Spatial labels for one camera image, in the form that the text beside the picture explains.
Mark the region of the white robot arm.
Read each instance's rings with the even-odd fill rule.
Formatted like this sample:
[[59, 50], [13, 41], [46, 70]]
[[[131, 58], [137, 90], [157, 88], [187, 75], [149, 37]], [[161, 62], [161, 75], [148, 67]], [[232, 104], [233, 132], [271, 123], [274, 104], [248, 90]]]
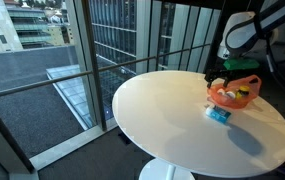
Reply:
[[245, 11], [232, 14], [225, 25], [217, 56], [224, 60], [223, 69], [209, 69], [205, 80], [210, 88], [217, 78], [224, 78], [224, 86], [234, 80], [240, 72], [258, 68], [258, 63], [243, 59], [247, 52], [270, 47], [276, 38], [276, 29], [285, 23], [285, 0], [265, 9], [263, 12]]

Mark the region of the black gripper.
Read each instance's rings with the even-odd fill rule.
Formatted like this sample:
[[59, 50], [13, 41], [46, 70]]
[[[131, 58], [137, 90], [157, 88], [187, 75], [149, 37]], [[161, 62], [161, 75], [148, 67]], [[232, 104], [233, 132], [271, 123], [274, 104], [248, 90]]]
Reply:
[[224, 87], [227, 87], [230, 80], [233, 80], [237, 71], [240, 68], [237, 65], [237, 62], [234, 59], [226, 60], [223, 63], [223, 69], [209, 69], [204, 77], [207, 81], [207, 88], [211, 88], [213, 81], [217, 78], [224, 79]]

